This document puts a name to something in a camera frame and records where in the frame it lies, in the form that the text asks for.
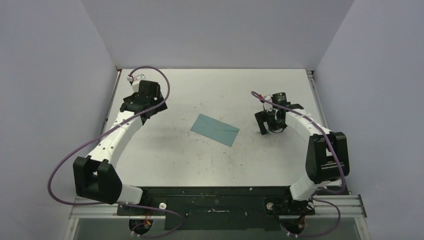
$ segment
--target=tabletop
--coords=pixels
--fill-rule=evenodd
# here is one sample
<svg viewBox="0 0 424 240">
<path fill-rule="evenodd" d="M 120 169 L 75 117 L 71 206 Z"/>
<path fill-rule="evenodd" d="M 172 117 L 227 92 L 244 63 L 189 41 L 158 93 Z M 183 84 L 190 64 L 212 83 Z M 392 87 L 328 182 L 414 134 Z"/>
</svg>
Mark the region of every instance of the tabletop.
<svg viewBox="0 0 424 240">
<path fill-rule="evenodd" d="M 123 69 L 113 96 L 109 129 L 133 89 Z M 304 69 L 163 69 L 170 82 L 168 109 L 152 116 L 123 151 L 116 171 L 140 187 L 290 186 L 305 171 L 308 143 L 292 128 L 261 135 L 254 114 L 263 109 L 251 95 L 285 92 L 322 123 Z M 146 80 L 167 85 L 152 69 Z M 239 128 L 231 147 L 191 131 L 199 114 Z"/>
</svg>

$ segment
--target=gray wall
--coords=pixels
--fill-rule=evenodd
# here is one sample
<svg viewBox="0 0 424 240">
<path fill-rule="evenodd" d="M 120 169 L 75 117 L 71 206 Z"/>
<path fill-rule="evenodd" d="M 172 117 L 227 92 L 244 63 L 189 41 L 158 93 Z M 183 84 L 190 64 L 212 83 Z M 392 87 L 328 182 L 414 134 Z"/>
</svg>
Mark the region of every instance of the gray wall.
<svg viewBox="0 0 424 240">
<path fill-rule="evenodd" d="M 353 0 L 81 0 L 119 67 L 315 69 Z"/>
<path fill-rule="evenodd" d="M 71 208 L 48 177 L 100 133 L 116 70 L 79 0 L 0 2 L 0 239 L 57 240 Z M 53 185 L 67 200 L 71 162 Z"/>
<path fill-rule="evenodd" d="M 424 1 L 356 0 L 315 73 L 373 240 L 424 239 Z"/>
</svg>

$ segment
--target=purple cable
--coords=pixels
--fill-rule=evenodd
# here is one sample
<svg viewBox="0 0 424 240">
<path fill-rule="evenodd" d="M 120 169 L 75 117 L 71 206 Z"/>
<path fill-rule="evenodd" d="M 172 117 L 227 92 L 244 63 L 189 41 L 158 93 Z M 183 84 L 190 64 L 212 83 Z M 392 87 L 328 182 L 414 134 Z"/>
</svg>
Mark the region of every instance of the purple cable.
<svg viewBox="0 0 424 240">
<path fill-rule="evenodd" d="M 333 191 L 333 190 L 329 190 L 329 189 L 325 189 L 325 188 L 321 187 L 320 190 L 323 190 L 323 191 L 328 192 L 328 193 L 331 193 L 331 194 L 336 194 L 336 195 L 343 193 L 343 191 L 346 188 L 345 174 L 343 173 L 342 165 L 340 164 L 339 158 L 336 155 L 336 151 L 334 150 L 333 145 L 331 144 L 331 141 L 330 141 L 329 137 L 327 136 L 327 134 L 324 132 L 324 130 L 320 126 L 318 126 L 318 124 L 316 124 L 310 117 L 305 116 L 305 115 L 301 114 L 300 112 L 295 111 L 293 109 L 290 109 L 288 107 L 281 106 L 281 105 L 275 104 L 273 102 L 270 102 L 268 100 L 265 100 L 263 97 L 261 97 L 255 91 L 251 91 L 250 93 L 253 95 L 253 97 L 259 99 L 261 102 L 265 102 L 267 104 L 271 104 L 272 106 L 277 107 L 279 109 L 283 109 L 283 110 L 292 112 L 292 113 L 294 113 L 296 115 L 302 116 L 302 118 L 305 118 L 306 120 L 308 120 L 316 129 L 318 129 L 318 131 L 320 131 L 322 133 L 322 136 L 324 137 L 325 142 L 327 143 L 328 148 L 330 149 L 330 152 L 331 152 L 331 154 L 332 154 L 332 156 L 333 156 L 333 158 L 335 160 L 335 164 L 337 164 L 338 172 L 340 173 L 341 188 L 339 190 L 337 190 L 337 191 Z"/>
<path fill-rule="evenodd" d="M 177 216 L 177 217 L 179 217 L 181 219 L 181 223 L 178 226 L 174 227 L 173 229 L 171 229 L 171 230 L 169 230 L 167 232 L 164 232 L 164 233 L 161 233 L 161 234 L 158 234 L 158 235 L 153 235 L 153 236 L 145 236 L 145 235 L 138 236 L 138 234 L 135 233 L 134 231 L 138 227 L 142 226 L 144 223 L 140 223 L 140 224 L 135 225 L 131 229 L 131 231 L 132 231 L 131 234 L 134 235 L 134 236 L 138 236 L 140 238 L 143 238 L 143 239 L 156 239 L 156 238 L 160 238 L 160 237 L 166 236 L 168 234 L 171 234 L 171 233 L 175 232 L 177 229 L 181 228 L 181 226 L 184 225 L 184 223 L 185 223 L 184 217 L 181 216 L 178 212 L 175 212 L 175 211 L 166 210 L 166 209 L 160 209 L 160 208 L 151 207 L 151 206 L 135 205 L 135 204 L 124 204 L 124 206 L 132 207 L 132 208 L 140 208 L 140 209 L 149 209 L 149 210 L 154 210 L 154 211 L 162 211 L 162 212 L 165 212 L 165 213 L 173 214 L 173 215 L 175 215 L 175 216 Z"/>
<path fill-rule="evenodd" d="M 340 224 L 340 220 L 341 220 L 340 209 L 334 203 L 329 202 L 329 201 L 324 201 L 324 200 L 316 199 L 316 198 L 312 198 L 312 199 L 314 201 L 325 203 L 325 204 L 329 204 L 329 205 L 335 207 L 335 209 L 337 210 L 337 222 L 335 223 L 335 225 L 332 228 L 328 229 L 327 231 L 323 231 L 321 233 L 311 233 L 311 234 L 302 234 L 302 235 L 299 235 L 298 234 L 297 236 L 299 238 L 322 237 L 322 236 L 327 235 L 327 234 L 331 233 L 332 231 L 336 230 L 336 228 Z M 287 231 L 287 229 L 284 226 L 282 226 L 282 229 L 284 229 L 284 231 L 286 231 L 287 233 L 289 233 L 291 236 L 296 236 L 296 234 L 293 234 L 293 233 Z"/>
<path fill-rule="evenodd" d="M 153 70 L 156 70 L 157 72 L 159 72 L 161 75 L 162 75 L 162 77 L 165 79 L 165 81 L 166 81 L 166 85 L 168 86 L 168 92 L 166 93 L 166 96 L 165 96 L 165 98 L 163 99 L 163 101 L 161 101 L 158 105 L 155 105 L 155 106 L 152 106 L 152 107 L 150 107 L 150 108 L 148 108 L 148 109 L 146 109 L 146 110 L 144 110 L 144 111 L 142 111 L 142 112 L 139 112 L 139 113 L 137 113 L 137 114 L 134 114 L 133 116 L 131 116 L 131 117 L 129 117 L 128 119 L 126 119 L 126 120 L 124 120 L 124 121 L 122 121 L 121 123 L 119 123 L 119 124 L 117 124 L 116 126 L 114 126 L 114 127 L 112 127 L 111 129 L 109 129 L 108 131 L 106 131 L 105 133 L 103 133 L 102 135 L 100 135 L 100 136 L 98 136 L 98 137 L 96 137 L 96 138 L 94 138 L 94 139 L 92 139 L 92 140 L 90 140 L 90 141 L 88 141 L 88 142 L 86 142 L 86 143 L 84 143 L 83 145 L 81 145 L 81 146 L 79 146 L 79 147 L 77 147 L 75 150 L 73 150 L 71 153 L 69 153 L 68 155 L 66 155 L 63 159 L 62 159 L 62 161 L 60 161 L 59 162 L 59 164 L 54 168 L 54 170 L 53 170 L 53 172 L 51 173 L 51 175 L 50 175 L 50 177 L 48 178 L 48 182 L 47 182 L 47 191 L 48 191 L 48 194 L 50 195 L 50 197 L 52 198 L 52 199 L 54 199 L 54 200 L 56 200 L 57 202 L 59 202 L 59 203 L 61 203 L 61 204 L 65 204 L 65 205 L 71 205 L 71 206 L 85 206 L 85 205 L 97 205 L 97 204 L 103 204 L 103 202 L 89 202 L 89 203 L 77 203 L 77 202 L 70 202 L 70 201 L 65 201 L 65 200 L 62 200 L 62 199 L 60 199 L 60 198 L 58 198 L 54 193 L 53 193 L 53 191 L 52 191 L 52 180 L 53 180 L 53 177 L 55 176 L 55 174 L 58 172 L 58 170 L 59 170 L 59 168 L 70 158 L 70 157 L 72 157 L 72 155 L 74 155 L 74 154 L 76 154 L 77 152 L 79 152 L 81 149 L 83 149 L 83 148 L 85 148 L 85 147 L 87 147 L 88 145 L 90 145 L 90 144 L 92 144 L 92 143 L 94 143 L 94 142 L 97 142 L 97 141 L 99 141 L 100 139 L 102 139 L 103 137 L 105 137 L 105 136 L 107 136 L 107 135 L 109 135 L 109 134 L 111 134 L 113 131 L 115 131 L 116 129 L 118 129 L 119 127 L 120 127 L 120 125 L 124 125 L 124 124 L 126 124 L 126 123 L 128 123 L 129 121 L 131 121 L 131 120 L 133 120 L 133 119 L 135 119 L 135 118 L 137 118 L 137 117 L 139 117 L 140 115 L 143 115 L 143 114 L 145 114 L 145 113 L 148 113 L 148 112 L 150 112 L 150 111 L 152 111 L 152 110 L 154 110 L 154 109 L 157 109 L 158 107 L 160 107 L 161 105 L 163 105 L 164 103 L 165 103 L 165 101 L 168 99 L 168 97 L 170 96 L 170 91 L 171 91 L 171 86 L 170 86 L 170 82 L 168 81 L 168 78 L 167 78 L 167 76 L 165 76 L 165 74 L 161 71 L 161 70 L 159 70 L 159 69 L 157 69 L 156 67 L 153 67 L 153 66 L 140 66 L 140 67 L 137 67 L 137 68 L 135 68 L 134 70 L 132 70 L 130 73 L 129 73 L 129 77 L 132 77 L 133 75 L 133 73 L 135 72 L 135 71 L 137 71 L 137 70 L 139 70 L 139 69 L 153 69 Z"/>
</svg>

